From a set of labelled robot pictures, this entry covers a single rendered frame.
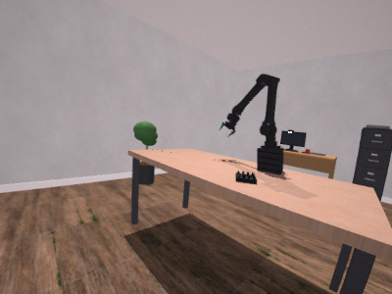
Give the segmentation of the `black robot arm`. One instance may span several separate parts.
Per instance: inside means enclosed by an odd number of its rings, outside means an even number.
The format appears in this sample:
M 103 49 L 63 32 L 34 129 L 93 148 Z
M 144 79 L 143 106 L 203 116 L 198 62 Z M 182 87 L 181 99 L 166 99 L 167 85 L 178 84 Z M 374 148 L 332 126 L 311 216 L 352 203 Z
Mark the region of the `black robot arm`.
M 275 113 L 275 102 L 276 102 L 276 91 L 278 82 L 280 78 L 268 75 L 268 74 L 261 74 L 256 79 L 256 84 L 254 87 L 248 92 L 248 94 L 232 109 L 232 114 L 228 114 L 227 119 L 229 122 L 231 120 L 235 120 L 238 122 L 241 116 L 241 113 L 245 109 L 245 107 L 254 99 L 254 97 L 264 88 L 268 87 L 268 99 L 267 99 L 267 109 L 266 109 L 266 117 L 265 121 L 262 123 L 260 127 L 260 133 L 264 136 L 272 136 L 266 137 L 265 146 L 261 146 L 261 148 L 280 148 L 277 146 L 277 141 L 275 141 L 275 134 L 277 132 L 277 128 L 274 122 L 274 113 Z M 242 112 L 240 112 L 242 111 Z M 239 114 L 239 115 L 235 115 Z M 274 124 L 273 124 L 274 123 Z M 275 131 L 275 132 L 271 132 Z

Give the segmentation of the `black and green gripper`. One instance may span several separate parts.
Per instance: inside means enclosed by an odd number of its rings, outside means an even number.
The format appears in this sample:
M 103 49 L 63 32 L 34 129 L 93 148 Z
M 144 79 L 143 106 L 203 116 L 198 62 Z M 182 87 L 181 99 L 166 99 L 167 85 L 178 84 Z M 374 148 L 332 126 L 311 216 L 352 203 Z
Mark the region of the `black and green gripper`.
M 220 127 L 220 130 L 221 130 L 221 128 L 223 127 L 223 126 L 226 126 L 227 128 L 231 128 L 233 131 L 229 134 L 229 135 L 232 135 L 232 134 L 234 134 L 234 132 L 235 132 L 235 126 L 236 125 L 236 122 L 234 121 L 234 120 L 231 120 L 230 122 L 222 122 L 222 124 L 221 124 L 221 127 Z M 228 135 L 228 136 L 229 136 Z

